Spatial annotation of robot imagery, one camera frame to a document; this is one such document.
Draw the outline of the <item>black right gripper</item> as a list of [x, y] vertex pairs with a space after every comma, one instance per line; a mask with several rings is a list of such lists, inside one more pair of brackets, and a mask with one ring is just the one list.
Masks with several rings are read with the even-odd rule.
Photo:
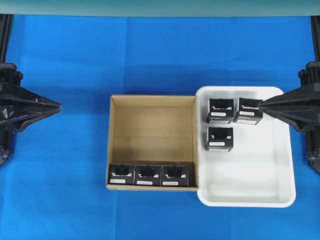
[[[320, 125], [320, 62], [310, 61], [305, 69], [298, 73], [301, 87], [281, 95], [276, 95], [259, 104], [259, 110], [275, 119], [278, 119], [297, 132], [306, 133], [315, 126]], [[307, 120], [299, 120], [281, 112], [269, 110], [275, 107], [305, 106]]]

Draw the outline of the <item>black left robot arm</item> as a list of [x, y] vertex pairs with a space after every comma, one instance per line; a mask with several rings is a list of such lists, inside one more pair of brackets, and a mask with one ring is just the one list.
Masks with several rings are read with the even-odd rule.
[[12, 14], [0, 15], [0, 165], [3, 166], [15, 150], [16, 135], [28, 126], [61, 111], [62, 105], [21, 86], [23, 73], [13, 63], [6, 62]]

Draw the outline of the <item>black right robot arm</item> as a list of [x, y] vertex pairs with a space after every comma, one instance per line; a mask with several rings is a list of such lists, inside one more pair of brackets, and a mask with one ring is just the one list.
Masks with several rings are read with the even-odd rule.
[[320, 172], [320, 17], [311, 16], [315, 61], [298, 73], [301, 87], [259, 104], [259, 110], [305, 134], [309, 166]]

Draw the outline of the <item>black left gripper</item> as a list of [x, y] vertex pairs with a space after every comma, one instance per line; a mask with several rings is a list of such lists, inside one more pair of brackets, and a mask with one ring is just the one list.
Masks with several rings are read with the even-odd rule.
[[[0, 65], [0, 123], [14, 132], [60, 113], [62, 105], [21, 87], [24, 75], [13, 63]], [[38, 112], [36, 106], [50, 107]]]

